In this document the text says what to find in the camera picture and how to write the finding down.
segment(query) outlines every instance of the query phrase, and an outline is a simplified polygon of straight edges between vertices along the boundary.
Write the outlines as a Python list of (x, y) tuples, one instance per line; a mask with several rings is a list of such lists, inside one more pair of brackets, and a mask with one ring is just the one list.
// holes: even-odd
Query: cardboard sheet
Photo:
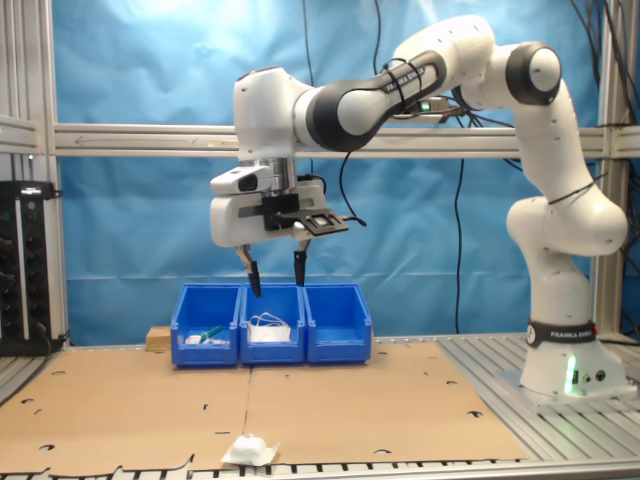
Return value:
[(526, 458), (435, 344), (377, 345), (361, 367), (254, 369), (247, 433), (280, 442), (274, 463)]
[(64, 354), (0, 408), (0, 473), (219, 469), (243, 431), (280, 442), (274, 463), (526, 457), (433, 344), (377, 346), (367, 366), (253, 370), (96, 350)]
[(164, 470), (192, 456), (221, 468), (248, 387), (248, 369), (178, 371), (169, 353), (65, 353), (0, 408), (0, 472)]

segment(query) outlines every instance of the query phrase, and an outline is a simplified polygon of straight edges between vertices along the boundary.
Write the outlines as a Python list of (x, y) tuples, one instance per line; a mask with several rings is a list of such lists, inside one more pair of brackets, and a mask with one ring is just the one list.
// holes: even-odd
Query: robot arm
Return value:
[[(395, 57), (391, 68), (367, 81), (312, 88), (282, 68), (267, 68), (236, 82), (240, 165), (211, 181), (218, 195), (211, 228), (217, 245), (237, 248), (256, 293), (259, 276), (250, 244), (287, 235), (298, 240), (294, 258), (302, 284), (300, 263), (309, 241), (348, 229), (347, 217), (328, 208), (318, 181), (298, 181), (296, 151), (362, 148), (390, 116), (427, 95), (453, 90), (469, 108), (511, 108), (525, 175), (548, 201), (592, 181), (560, 63), (549, 47), (498, 47), (485, 20), (465, 16), (416, 33)], [(580, 201), (589, 206), (579, 214), (577, 199), (566, 202), (572, 205), (568, 215), (563, 205), (554, 209), (556, 216), (545, 221), (554, 223), (544, 229), (545, 244), (582, 255), (611, 253), (621, 244), (624, 214), (597, 188), (589, 192), (593, 201)]]
[(260, 295), (250, 245), (291, 236), (298, 241), (296, 281), (303, 284), (311, 239), (347, 230), (350, 218), (329, 209), (320, 181), (297, 177), (296, 151), (362, 148), (390, 116), (448, 90), (469, 109), (510, 108), (524, 174), (543, 194), (517, 202), (507, 218), (531, 278), (521, 383), (552, 401), (634, 390), (620, 360), (596, 341), (589, 284), (572, 260), (615, 252), (627, 221), (586, 167), (555, 52), (541, 43), (496, 46), (489, 25), (466, 16), (418, 32), (395, 57), (367, 81), (312, 88), (269, 68), (236, 82), (240, 164), (211, 181), (214, 242), (236, 248)]

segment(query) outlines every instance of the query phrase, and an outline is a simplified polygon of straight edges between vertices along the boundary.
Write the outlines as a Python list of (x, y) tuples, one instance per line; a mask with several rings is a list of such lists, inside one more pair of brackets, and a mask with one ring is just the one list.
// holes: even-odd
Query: blue bin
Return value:
[[(241, 301), (241, 285), (185, 284), (171, 319), (173, 364), (178, 367), (236, 365)], [(184, 343), (190, 335), (200, 335), (218, 325), (224, 329), (212, 338), (228, 343)]]
[(356, 284), (303, 288), (309, 363), (364, 363), (371, 358), (371, 314)]
[[(249, 342), (249, 321), (269, 312), (291, 327), (290, 342)], [(240, 361), (246, 365), (293, 364), (304, 362), (305, 321), (302, 292), (296, 285), (262, 285), (256, 297), (244, 287), (240, 310)]]

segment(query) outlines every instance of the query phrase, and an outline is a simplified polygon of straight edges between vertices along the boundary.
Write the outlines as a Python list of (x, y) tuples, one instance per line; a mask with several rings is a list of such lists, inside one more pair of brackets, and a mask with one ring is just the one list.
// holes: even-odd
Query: white object in bin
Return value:
[(267, 444), (261, 437), (240, 435), (224, 454), (222, 461), (236, 465), (262, 467), (274, 459), (279, 446), (280, 444), (276, 443), (273, 448), (267, 448)]
[(249, 319), (249, 342), (290, 342), (291, 327), (275, 315), (264, 312), (262, 315), (254, 315)]
[(184, 343), (187, 345), (198, 345), (201, 339), (201, 335), (189, 335)]

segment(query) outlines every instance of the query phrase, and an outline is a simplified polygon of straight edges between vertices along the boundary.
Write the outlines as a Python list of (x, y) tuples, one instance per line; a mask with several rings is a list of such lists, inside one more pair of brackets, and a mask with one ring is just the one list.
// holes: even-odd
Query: white face mask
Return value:
[(290, 342), (291, 327), (281, 318), (264, 312), (249, 319), (248, 339), (249, 342)]

